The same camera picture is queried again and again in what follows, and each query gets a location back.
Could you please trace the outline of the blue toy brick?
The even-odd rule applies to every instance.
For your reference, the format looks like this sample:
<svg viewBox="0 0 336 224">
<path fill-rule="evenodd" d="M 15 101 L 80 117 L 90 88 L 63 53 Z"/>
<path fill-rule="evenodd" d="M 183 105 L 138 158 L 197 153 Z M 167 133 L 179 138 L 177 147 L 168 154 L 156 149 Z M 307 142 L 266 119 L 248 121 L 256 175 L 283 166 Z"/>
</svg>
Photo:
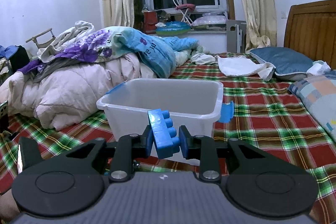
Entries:
<svg viewBox="0 0 336 224">
<path fill-rule="evenodd" d="M 180 140 L 168 110 L 149 110 L 149 125 L 154 137 L 155 150 L 159 159 L 172 157 L 180 150 Z"/>
</svg>

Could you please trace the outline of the white plastic storage bin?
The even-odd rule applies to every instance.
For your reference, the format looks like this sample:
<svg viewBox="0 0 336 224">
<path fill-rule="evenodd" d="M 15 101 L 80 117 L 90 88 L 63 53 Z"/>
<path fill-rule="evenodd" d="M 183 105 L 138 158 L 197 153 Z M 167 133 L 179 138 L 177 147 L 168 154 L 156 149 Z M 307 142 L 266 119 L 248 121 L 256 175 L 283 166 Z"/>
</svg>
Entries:
<svg viewBox="0 0 336 224">
<path fill-rule="evenodd" d="M 167 110 L 174 128 L 185 125 L 191 135 L 213 135 L 221 117 L 223 84 L 208 80 L 133 79 L 108 91 L 97 102 L 115 140 L 141 135 L 149 110 Z"/>
</svg>

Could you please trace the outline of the blue bin latch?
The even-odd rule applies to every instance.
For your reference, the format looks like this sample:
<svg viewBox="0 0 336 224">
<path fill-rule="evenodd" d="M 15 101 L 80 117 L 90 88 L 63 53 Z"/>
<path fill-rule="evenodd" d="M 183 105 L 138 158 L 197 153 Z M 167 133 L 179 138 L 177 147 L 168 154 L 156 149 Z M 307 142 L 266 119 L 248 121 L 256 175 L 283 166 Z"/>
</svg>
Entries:
<svg viewBox="0 0 336 224">
<path fill-rule="evenodd" d="M 220 123 L 230 122 L 234 116 L 234 112 L 235 112 L 235 105 L 233 101 L 231 101 L 230 103 L 222 103 L 218 122 Z"/>
</svg>

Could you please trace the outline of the pink quilted duvet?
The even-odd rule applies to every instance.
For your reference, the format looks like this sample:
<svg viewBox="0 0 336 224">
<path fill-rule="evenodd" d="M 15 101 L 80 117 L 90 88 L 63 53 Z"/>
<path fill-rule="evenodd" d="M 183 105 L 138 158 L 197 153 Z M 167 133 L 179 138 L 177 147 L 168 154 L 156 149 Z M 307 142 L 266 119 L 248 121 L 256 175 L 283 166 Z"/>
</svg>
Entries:
<svg viewBox="0 0 336 224">
<path fill-rule="evenodd" d="M 44 129 L 61 130 L 97 111 L 96 102 L 118 84 L 155 73 L 134 53 L 115 60 L 57 69 L 39 83 L 16 72 L 1 85 L 9 115 L 34 117 Z"/>
</svg>

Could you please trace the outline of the red green plaid bedsheet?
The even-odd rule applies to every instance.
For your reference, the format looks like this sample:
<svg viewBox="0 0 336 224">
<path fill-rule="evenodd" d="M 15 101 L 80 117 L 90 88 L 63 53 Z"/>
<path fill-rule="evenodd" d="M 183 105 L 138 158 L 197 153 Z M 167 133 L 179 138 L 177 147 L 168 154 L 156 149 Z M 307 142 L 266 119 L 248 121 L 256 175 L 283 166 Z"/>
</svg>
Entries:
<svg viewBox="0 0 336 224">
<path fill-rule="evenodd" d="M 319 223 L 335 223 L 335 143 L 288 92 L 288 82 L 265 82 L 257 76 L 228 78 L 216 65 L 189 62 L 177 68 L 173 77 L 220 81 L 223 100 L 235 104 L 235 113 L 229 123 L 214 124 L 214 139 L 241 139 L 310 172 L 319 186 L 310 214 Z M 36 140 L 45 159 L 96 137 L 114 139 L 102 111 L 61 131 L 44 129 L 37 119 L 21 115 L 10 117 L 9 128 Z"/>
</svg>

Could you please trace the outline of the blue printed blanket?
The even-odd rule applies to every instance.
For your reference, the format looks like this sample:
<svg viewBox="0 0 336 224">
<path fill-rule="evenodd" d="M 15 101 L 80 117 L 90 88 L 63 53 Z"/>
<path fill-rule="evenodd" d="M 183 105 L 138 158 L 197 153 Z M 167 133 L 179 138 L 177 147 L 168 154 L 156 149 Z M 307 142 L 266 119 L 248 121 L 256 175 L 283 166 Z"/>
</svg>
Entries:
<svg viewBox="0 0 336 224">
<path fill-rule="evenodd" d="M 116 55 L 124 52 L 138 54 L 141 61 L 162 79 L 172 75 L 176 67 L 184 63 L 177 56 L 179 52 L 186 51 L 189 59 L 192 52 L 203 53 L 205 50 L 199 40 L 193 38 L 153 36 L 121 26 L 110 27 L 108 31 Z"/>
</svg>

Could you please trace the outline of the purple floral blanket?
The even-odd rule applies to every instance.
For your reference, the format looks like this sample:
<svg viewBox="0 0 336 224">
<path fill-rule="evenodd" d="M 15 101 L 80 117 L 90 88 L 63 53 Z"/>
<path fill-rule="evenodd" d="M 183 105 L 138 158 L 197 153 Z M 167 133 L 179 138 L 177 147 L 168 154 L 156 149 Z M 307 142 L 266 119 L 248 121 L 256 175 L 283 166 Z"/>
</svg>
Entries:
<svg viewBox="0 0 336 224">
<path fill-rule="evenodd" d="M 111 29 L 103 28 L 92 32 L 88 36 L 80 39 L 54 54 L 48 61 L 35 59 L 26 66 L 19 69 L 27 75 L 33 73 L 37 75 L 47 69 L 66 67 L 78 63 L 101 63 L 117 59 L 125 54 L 122 45 L 114 39 L 115 32 Z"/>
</svg>

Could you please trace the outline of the grey folded board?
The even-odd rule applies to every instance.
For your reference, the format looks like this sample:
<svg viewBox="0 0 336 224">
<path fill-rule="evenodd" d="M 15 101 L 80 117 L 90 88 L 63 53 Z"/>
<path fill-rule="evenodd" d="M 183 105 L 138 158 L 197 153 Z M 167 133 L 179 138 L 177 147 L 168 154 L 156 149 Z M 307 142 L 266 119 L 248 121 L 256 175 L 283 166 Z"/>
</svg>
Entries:
<svg viewBox="0 0 336 224">
<path fill-rule="evenodd" d="M 247 23 L 244 20 L 229 19 L 226 22 L 227 52 L 244 53 Z"/>
</svg>

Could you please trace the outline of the blue pillow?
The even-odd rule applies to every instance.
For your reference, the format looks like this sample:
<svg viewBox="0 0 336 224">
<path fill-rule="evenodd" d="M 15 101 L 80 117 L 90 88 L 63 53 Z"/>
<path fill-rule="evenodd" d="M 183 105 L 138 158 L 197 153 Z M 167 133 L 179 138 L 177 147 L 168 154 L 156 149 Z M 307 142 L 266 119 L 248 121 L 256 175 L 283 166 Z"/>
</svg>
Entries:
<svg viewBox="0 0 336 224">
<path fill-rule="evenodd" d="M 255 48 L 249 54 L 260 64 L 273 64 L 275 76 L 287 81 L 295 82 L 306 78 L 308 69 L 313 66 L 312 59 L 286 47 Z"/>
</svg>

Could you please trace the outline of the white bundled cloth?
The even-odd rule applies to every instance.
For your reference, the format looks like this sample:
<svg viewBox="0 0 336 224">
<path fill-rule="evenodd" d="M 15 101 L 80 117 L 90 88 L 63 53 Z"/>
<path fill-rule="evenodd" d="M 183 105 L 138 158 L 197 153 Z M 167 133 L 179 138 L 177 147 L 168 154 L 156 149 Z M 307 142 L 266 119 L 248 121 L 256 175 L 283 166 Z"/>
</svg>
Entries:
<svg viewBox="0 0 336 224">
<path fill-rule="evenodd" d="M 39 49 L 37 52 L 37 57 L 44 63 L 50 62 L 56 57 L 58 53 L 62 52 L 67 47 L 71 46 L 82 38 L 87 37 L 94 31 L 95 27 L 92 23 L 79 20 L 73 27 L 68 28 L 59 34 L 46 48 Z"/>
</svg>

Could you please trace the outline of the white pillow on sill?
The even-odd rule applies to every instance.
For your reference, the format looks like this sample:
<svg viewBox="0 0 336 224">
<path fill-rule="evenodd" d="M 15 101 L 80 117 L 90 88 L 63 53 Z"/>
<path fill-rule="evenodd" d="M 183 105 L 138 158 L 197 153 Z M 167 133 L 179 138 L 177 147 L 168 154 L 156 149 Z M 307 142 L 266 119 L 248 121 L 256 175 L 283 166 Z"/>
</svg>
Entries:
<svg viewBox="0 0 336 224">
<path fill-rule="evenodd" d="M 205 25 L 221 25 L 226 24 L 227 18 L 224 15 L 207 15 L 201 16 L 194 20 L 191 24 L 193 27 L 205 26 Z"/>
</svg>

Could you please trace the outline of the patchwork patterned pillow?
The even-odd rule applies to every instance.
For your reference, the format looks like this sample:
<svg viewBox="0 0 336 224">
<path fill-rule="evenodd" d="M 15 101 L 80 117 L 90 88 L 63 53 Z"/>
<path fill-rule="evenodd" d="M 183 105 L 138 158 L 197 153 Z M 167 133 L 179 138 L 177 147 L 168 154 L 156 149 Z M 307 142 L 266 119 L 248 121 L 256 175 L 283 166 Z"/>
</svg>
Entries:
<svg viewBox="0 0 336 224">
<path fill-rule="evenodd" d="M 310 76 L 288 87 L 297 96 L 311 116 L 335 141 L 336 94 L 335 71 L 325 75 Z"/>
</svg>

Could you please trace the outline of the folding chair red cushion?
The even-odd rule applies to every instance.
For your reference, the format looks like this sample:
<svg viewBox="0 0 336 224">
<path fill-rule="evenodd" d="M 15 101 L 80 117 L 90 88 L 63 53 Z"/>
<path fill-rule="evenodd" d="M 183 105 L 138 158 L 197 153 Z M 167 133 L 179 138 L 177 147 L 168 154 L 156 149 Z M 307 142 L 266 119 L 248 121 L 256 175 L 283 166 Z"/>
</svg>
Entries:
<svg viewBox="0 0 336 224">
<path fill-rule="evenodd" d="M 190 3 L 180 4 L 178 0 L 172 1 L 175 5 L 175 9 L 180 11 L 182 14 L 181 21 L 187 23 L 188 25 L 192 25 L 193 20 L 190 18 L 190 15 L 194 12 L 196 6 Z"/>
</svg>

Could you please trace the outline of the wooden headboard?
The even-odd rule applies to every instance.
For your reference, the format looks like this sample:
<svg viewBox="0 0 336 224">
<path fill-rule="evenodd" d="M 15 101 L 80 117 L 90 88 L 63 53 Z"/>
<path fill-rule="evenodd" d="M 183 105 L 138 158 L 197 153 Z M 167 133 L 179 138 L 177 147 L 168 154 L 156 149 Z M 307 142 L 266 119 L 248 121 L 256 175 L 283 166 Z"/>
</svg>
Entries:
<svg viewBox="0 0 336 224">
<path fill-rule="evenodd" d="M 335 69 L 336 0 L 293 5 L 286 22 L 284 47 Z"/>
</svg>

